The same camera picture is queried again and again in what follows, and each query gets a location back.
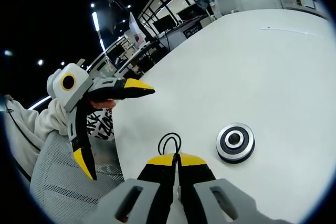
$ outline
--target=monitor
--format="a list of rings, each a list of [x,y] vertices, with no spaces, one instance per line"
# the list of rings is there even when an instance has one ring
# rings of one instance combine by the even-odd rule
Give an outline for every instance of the monitor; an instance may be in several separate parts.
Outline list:
[[[173,29],[176,26],[176,23],[173,20],[172,16],[167,15],[153,22],[153,25],[159,33],[162,33],[163,31],[166,31],[168,29]]]
[[[121,44],[118,44],[114,47],[109,53],[108,56],[112,62],[116,60],[117,57],[121,56],[125,52],[125,49],[122,47]]]
[[[200,15],[206,15],[206,11],[200,8],[198,5],[193,4],[177,13],[182,21],[188,21],[192,18],[196,18]]]

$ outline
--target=white hoodie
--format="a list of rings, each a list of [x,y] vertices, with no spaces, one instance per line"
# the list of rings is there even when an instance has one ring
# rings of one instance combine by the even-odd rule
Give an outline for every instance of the white hoodie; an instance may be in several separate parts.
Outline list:
[[[16,162],[31,177],[48,134],[57,130],[61,135],[68,135],[67,113],[57,99],[51,100],[48,109],[41,114],[35,110],[26,110],[14,100],[6,100],[5,104],[7,107],[4,107],[3,116],[10,150]]]
[[[35,110],[26,110],[10,97],[6,99],[3,111],[5,111],[4,122],[12,155],[18,163],[18,168],[23,169],[31,177],[38,154],[48,134],[57,130],[60,135],[68,135],[67,112],[57,99],[51,100],[48,108],[39,114]],[[89,115],[87,132],[96,138],[113,140],[111,112],[102,109]]]

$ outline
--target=desk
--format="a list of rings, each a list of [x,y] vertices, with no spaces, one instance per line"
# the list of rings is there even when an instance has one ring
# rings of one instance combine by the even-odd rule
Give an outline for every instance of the desk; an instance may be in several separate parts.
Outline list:
[[[202,28],[211,23],[209,16],[203,16],[185,22],[173,30],[169,31],[166,35],[163,34],[160,37],[160,42],[170,51],[178,47],[182,42],[186,41],[187,38],[184,35],[184,31],[188,30],[190,27],[194,26],[197,22],[201,23]]]
[[[125,179],[137,178],[168,132],[273,219],[303,220],[336,167],[336,46],[329,23],[284,9],[226,15],[170,52],[141,79],[156,93],[121,101],[114,133]],[[252,156],[224,163],[216,137],[232,122],[256,138]],[[173,152],[168,144],[166,152]],[[168,223],[186,223],[174,202]]]
[[[132,60],[134,60],[134,59],[135,59],[136,57],[138,57],[138,56],[141,56],[142,53],[143,53],[143,51],[146,50],[146,48],[147,48],[147,46],[148,46],[149,44],[150,44],[150,42],[146,42],[146,44],[145,44],[142,48],[138,49],[138,50],[132,55],[132,57],[129,58],[129,59],[125,62],[125,64],[122,65],[122,67],[118,69],[117,74],[122,73],[123,70],[124,70],[130,63],[131,63]]]

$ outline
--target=round puck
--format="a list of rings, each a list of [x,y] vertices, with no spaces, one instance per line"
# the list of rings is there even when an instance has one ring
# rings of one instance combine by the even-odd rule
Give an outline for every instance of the round puck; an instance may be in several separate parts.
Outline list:
[[[216,148],[222,160],[238,164],[250,157],[255,147],[252,130],[245,124],[232,123],[217,136]]]

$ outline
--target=black cable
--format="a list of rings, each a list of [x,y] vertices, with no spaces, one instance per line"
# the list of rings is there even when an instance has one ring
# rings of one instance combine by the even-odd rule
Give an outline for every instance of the black cable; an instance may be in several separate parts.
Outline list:
[[[168,43],[168,51],[171,52],[171,51],[170,51],[169,39],[168,39],[168,36],[167,36],[167,33],[166,33],[166,32],[164,32],[164,36],[166,36],[166,39],[167,39],[167,43]]]
[[[165,137],[167,137],[167,136],[169,136],[169,135],[175,135],[175,136],[177,136],[177,138],[179,139],[180,144],[177,145],[177,140],[176,140],[175,136],[170,136],[170,137],[168,137],[167,140],[165,141],[165,143],[164,143],[164,145],[163,145],[162,153],[161,153],[161,151],[160,151],[160,145],[161,145],[162,141],[165,139]],[[180,149],[181,149],[181,144],[182,144],[181,137],[180,137],[178,134],[176,134],[176,133],[174,133],[174,132],[171,132],[171,133],[167,133],[167,134],[165,134],[165,135],[160,139],[160,141],[159,141],[157,151],[159,152],[160,155],[164,155],[164,150],[165,150],[165,148],[166,148],[166,144],[168,143],[168,141],[169,141],[170,139],[173,139],[173,140],[174,140],[174,143],[175,143],[175,153],[178,153],[178,152],[180,151]]]

